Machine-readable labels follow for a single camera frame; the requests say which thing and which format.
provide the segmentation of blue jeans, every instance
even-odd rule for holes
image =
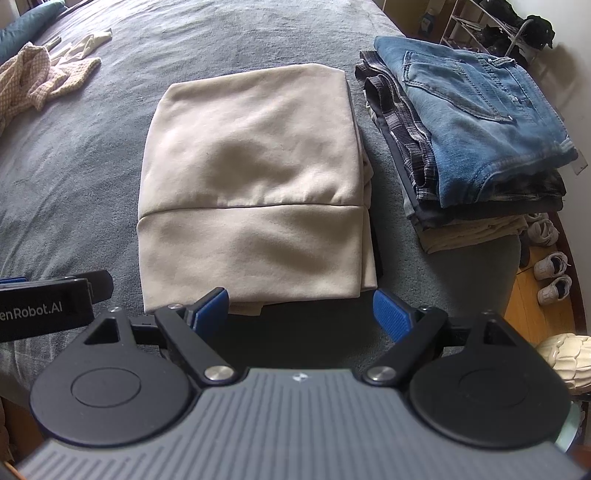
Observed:
[[[404,37],[374,45],[431,132],[442,207],[486,201],[497,182],[577,158],[564,124],[515,60]]]

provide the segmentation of shoe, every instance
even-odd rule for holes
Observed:
[[[519,267],[525,268],[530,264],[530,240],[527,237],[527,232],[521,232],[519,234],[519,242],[521,244]]]
[[[554,40],[555,35],[552,24],[537,15],[530,15],[526,20],[532,21],[525,26],[521,34],[525,43],[538,50],[544,48],[546,44],[552,48],[552,40]]]
[[[562,252],[553,252],[545,259],[536,262],[534,265],[534,277],[536,280],[556,278],[566,272],[569,266],[569,259]]]
[[[511,39],[509,39],[509,37],[507,36],[507,34],[505,32],[503,32],[503,36],[498,37],[495,42],[487,48],[488,53],[490,53],[491,55],[494,55],[495,57],[506,57],[507,55],[507,50],[509,50],[510,46],[511,46]],[[513,46],[513,49],[509,52],[509,56],[512,59],[515,59],[515,61],[517,62],[517,65],[519,65],[520,67],[526,69],[528,67],[527,64],[527,60],[525,59],[525,57],[521,54],[521,50],[519,49],[519,47],[517,45]]]
[[[527,229],[527,236],[533,245],[549,247],[558,241],[558,230],[547,218],[532,223]]]
[[[474,36],[483,47],[487,48],[500,38],[509,38],[502,28],[491,27],[489,25],[485,26],[479,32],[474,32]]]
[[[568,275],[558,277],[550,285],[538,291],[538,303],[549,305],[564,300],[569,296],[572,284],[573,280]]]
[[[480,6],[493,17],[512,27],[519,28],[523,23],[523,18],[515,13],[507,0],[482,0]]]
[[[513,50],[511,50],[509,52],[509,56],[512,59],[515,59],[515,61],[517,62],[517,65],[519,65],[521,68],[527,70],[527,67],[528,67],[527,60],[522,55],[521,50],[519,49],[519,47],[517,45],[515,47],[513,47]]]
[[[507,50],[511,46],[511,40],[507,35],[499,37],[490,47],[487,48],[488,53],[495,57],[505,57]]]
[[[528,223],[528,225],[538,222],[539,220],[544,220],[545,218],[548,218],[547,213],[528,213],[525,215],[525,221]]]

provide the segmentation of gray blanket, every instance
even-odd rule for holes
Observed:
[[[39,43],[56,34],[77,41],[107,28],[113,40],[96,52],[102,66],[87,84],[42,112],[18,116],[0,138],[0,278],[107,268],[115,280],[109,304],[139,313],[139,175],[150,120],[166,88],[318,62],[347,73],[374,166],[381,286],[411,304],[454,314],[504,311],[518,266],[517,237],[428,256],[404,218],[388,146],[353,76],[359,50],[371,48],[376,35],[400,35],[371,0],[95,0],[59,20]],[[35,376],[76,333],[1,344],[0,395],[23,403]],[[234,317],[213,343],[236,366],[356,369],[389,346],[372,320],[371,293]]]

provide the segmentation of beige sweatshirt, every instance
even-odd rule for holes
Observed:
[[[145,310],[218,286],[245,314],[375,288],[371,175],[341,70],[292,65],[171,85],[142,164]]]

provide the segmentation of wooden floor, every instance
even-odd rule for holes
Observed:
[[[548,285],[550,280],[537,281],[534,277],[534,264],[555,250],[555,247],[531,247],[530,264],[517,272],[505,312],[507,322],[535,345],[549,336],[575,331],[569,297],[545,307],[541,307],[537,300],[538,290]]]

